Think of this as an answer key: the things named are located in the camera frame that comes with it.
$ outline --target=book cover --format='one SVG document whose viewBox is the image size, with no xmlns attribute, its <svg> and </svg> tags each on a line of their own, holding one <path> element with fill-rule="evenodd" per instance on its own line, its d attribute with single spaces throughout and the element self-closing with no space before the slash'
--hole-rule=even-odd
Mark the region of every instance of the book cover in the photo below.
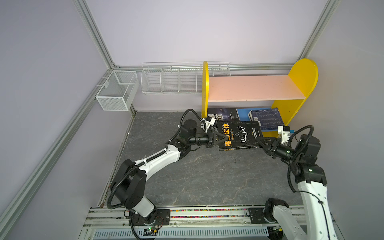
<svg viewBox="0 0 384 240">
<path fill-rule="evenodd" d="M 277 131 L 278 126 L 284 126 L 284 122 L 281 119 L 280 112 L 277 108 L 261 111 L 250 111 L 248 116 L 251 121 L 257 121 L 259 123 L 262 131 Z"/>
<path fill-rule="evenodd" d="M 258 122 L 219 121 L 217 131 L 229 137 L 218 144 L 219 151 L 261 147 L 256 141 L 256 137 L 263 136 Z"/>
<path fill-rule="evenodd" d="M 208 108 L 207 116 L 215 118 L 216 121 L 240 121 L 236 108 Z"/>
</svg>

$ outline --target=black cable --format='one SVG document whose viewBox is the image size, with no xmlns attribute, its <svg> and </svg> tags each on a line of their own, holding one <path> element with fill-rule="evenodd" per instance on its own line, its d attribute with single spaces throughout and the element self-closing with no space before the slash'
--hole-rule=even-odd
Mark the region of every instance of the black cable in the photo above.
<svg viewBox="0 0 384 240">
<path fill-rule="evenodd" d="M 132 216 L 126 216 L 125 215 L 125 212 L 127 211 L 128 209 L 125 209 L 125 211 L 124 211 L 124 217 L 126 217 L 126 218 L 131 218 Z"/>
<path fill-rule="evenodd" d="M 319 204 L 321 204 L 321 207 L 323 208 L 323 213 L 324 213 L 324 218 L 325 218 L 325 224 L 327 225 L 327 232 L 328 232 L 328 238 L 331 239 L 330 237 L 330 234 L 329 234 L 329 228 L 328 228 L 328 221 L 327 221 L 327 215 L 325 213 L 325 209 L 324 209 L 324 203 L 322 201 L 320 201 L 320 199 L 314 195 L 313 193 L 310 193 L 310 192 L 307 192 L 307 191 L 296 191 L 295 188 L 293 187 L 292 185 L 292 182 L 291 182 L 291 166 L 288 165 L 288 172 L 287 172 L 287 180 L 288 180 L 288 185 L 290 187 L 290 189 L 292 190 L 292 192 L 306 192 L 306 193 L 309 193 L 311 194 L 312 196 L 314 196 L 315 198 L 317 198 L 317 200 L 319 201 Z"/>
<path fill-rule="evenodd" d="M 129 219 L 129 224 L 131 225 L 131 230 L 132 230 L 132 233 L 133 235 L 135 236 L 135 238 L 137 240 L 142 240 L 136 233 L 135 229 L 133 228 L 133 221 L 132 221 L 132 218 Z"/>
<path fill-rule="evenodd" d="M 163 155 L 165 152 L 166 152 L 166 151 L 163 150 L 162 152 L 160 152 L 160 153 L 158 153 L 158 154 L 156 154 L 156 155 L 154 155 L 154 156 L 148 158 L 148 159 L 147 159 L 147 162 L 150 162 L 150 161 L 152 161 L 153 159 L 160 157 L 160 156 Z M 123 181 L 125 181 L 125 180 L 129 177 L 129 175 L 131 175 L 134 171 L 136 171 L 139 167 L 143 166 L 144 164 L 146 164 L 146 163 L 145 163 L 145 162 L 141 162 L 141 163 L 139 163 L 138 165 L 133 166 L 133 168 L 131 168 L 130 170 L 128 170 L 128 171 L 124 174 L 124 176 L 119 180 L 119 182 L 116 183 L 116 184 L 113 186 L 113 189 L 112 189 L 111 193 L 109 194 L 109 197 L 108 197 L 108 200 L 107 200 L 107 208 L 109 208 L 109 209 L 115 209 L 115 208 L 117 208 L 117 207 L 121 207 L 121 206 L 123 206 L 123 204 L 111 205 L 111 204 L 112 204 L 113 196 L 115 196 L 115 193 L 116 193 L 117 189 L 120 187 L 120 185 L 123 183 Z"/>
<path fill-rule="evenodd" d="M 283 163 L 289 166 L 289 163 L 285 159 L 280 159 L 280 161 L 282 161 Z"/>
<path fill-rule="evenodd" d="M 314 127 L 312 125 L 308 125 L 308 126 L 305 126 L 305 127 L 302 127 L 301 129 L 299 129 L 297 132 L 294 132 L 292 137 L 293 136 L 296 136 L 296 134 L 298 134 L 299 132 L 303 131 L 304 129 L 307 129 L 307 128 L 310 128 L 310 132 L 308 133 L 308 136 L 307 136 L 307 139 L 305 139 L 303 145 L 299 148 L 299 150 L 296 150 L 294 155 L 292 156 L 292 160 L 295 160 L 297 158 L 297 156 L 299 156 L 300 153 L 302 153 L 302 151 L 304 151 L 304 148 L 307 147 L 308 145 L 308 142 L 310 140 L 310 138 L 312 137 L 312 134 L 313 134 L 313 131 L 314 131 Z"/>
<path fill-rule="evenodd" d="M 187 115 L 187 113 L 189 113 L 189 112 L 193 112 L 194 114 L 195 114 L 195 116 L 201 121 L 202 120 L 202 118 L 200 118 L 200 116 L 197 114 L 197 112 L 195 112 L 195 110 L 193 110 L 193 109 L 187 109 L 184 113 L 183 113 L 183 116 L 181 117 L 181 119 L 180 119 L 180 124 L 179 124 L 179 126 L 182 126 L 183 125 L 183 121 L 184 121 L 184 118 L 185 118 L 185 116 Z M 166 145 L 168 144 L 168 143 L 170 143 L 171 141 L 173 141 L 176 137 L 177 137 L 177 135 L 180 133 L 180 128 L 177 130 L 177 132 L 175 133 L 175 135 L 173 135 L 173 137 L 166 143 Z"/>
<path fill-rule="evenodd" d="M 292 148 L 292 146 L 291 146 L 291 142 L 292 142 L 292 140 L 293 140 L 293 137 L 296 137 L 297 134 L 299 134 L 300 132 L 304 131 L 304 130 L 307 129 L 307 128 L 310 128 L 311 126 L 312 126 L 312 125 L 307 125 L 307 126 L 305 126 L 305 127 L 300 128 L 299 130 L 295 131 L 295 132 L 289 137 L 289 140 L 288 140 L 288 147 Z"/>
<path fill-rule="evenodd" d="M 201 148 L 201 146 L 198 147 L 198 148 L 196 148 L 196 149 L 191 149 L 191 151 L 192 151 L 192 152 L 195 152 L 195 151 L 197 151 L 199 148 Z"/>
</svg>

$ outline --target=pink shelf board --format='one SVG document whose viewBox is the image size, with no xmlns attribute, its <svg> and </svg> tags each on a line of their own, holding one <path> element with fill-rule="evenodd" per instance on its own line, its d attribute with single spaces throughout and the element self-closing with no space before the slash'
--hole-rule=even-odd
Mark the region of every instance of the pink shelf board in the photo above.
<svg viewBox="0 0 384 240">
<path fill-rule="evenodd" d="M 208 102 L 305 99 L 288 75 L 210 77 Z"/>
</svg>

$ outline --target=wire basket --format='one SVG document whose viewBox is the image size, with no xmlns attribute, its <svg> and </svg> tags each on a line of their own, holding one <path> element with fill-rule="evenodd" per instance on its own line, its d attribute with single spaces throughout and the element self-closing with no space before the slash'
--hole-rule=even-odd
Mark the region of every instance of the wire basket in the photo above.
<svg viewBox="0 0 384 240">
<path fill-rule="evenodd" d="M 144 94 L 201 93 L 202 63 L 143 63 Z M 209 76 L 230 76 L 229 63 L 208 62 Z"/>
<path fill-rule="evenodd" d="M 135 71 L 112 71 L 96 95 L 106 111 L 129 111 L 139 88 Z"/>
</svg>

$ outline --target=white wall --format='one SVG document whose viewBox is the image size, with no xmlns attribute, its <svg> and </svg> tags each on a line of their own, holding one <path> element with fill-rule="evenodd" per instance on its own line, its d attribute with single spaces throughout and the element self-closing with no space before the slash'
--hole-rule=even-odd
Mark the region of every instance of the white wall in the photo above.
<svg viewBox="0 0 384 240">
<path fill-rule="evenodd" d="M 291 123 L 312 124 L 317 164 L 345 239 L 382 239 L 384 2 L 345 0 L 310 58 L 319 68 L 312 95 Z"/>
<path fill-rule="evenodd" d="M 1 215 L 106 66 L 71 0 L 2 1 L 0 22 Z"/>
<path fill-rule="evenodd" d="M 130 119 L 129 112 L 103 111 L 96 102 L 8 240 L 77 239 L 90 207 L 97 207 Z"/>
<path fill-rule="evenodd" d="M 87 0 L 113 61 L 292 63 L 326 0 Z"/>
</svg>

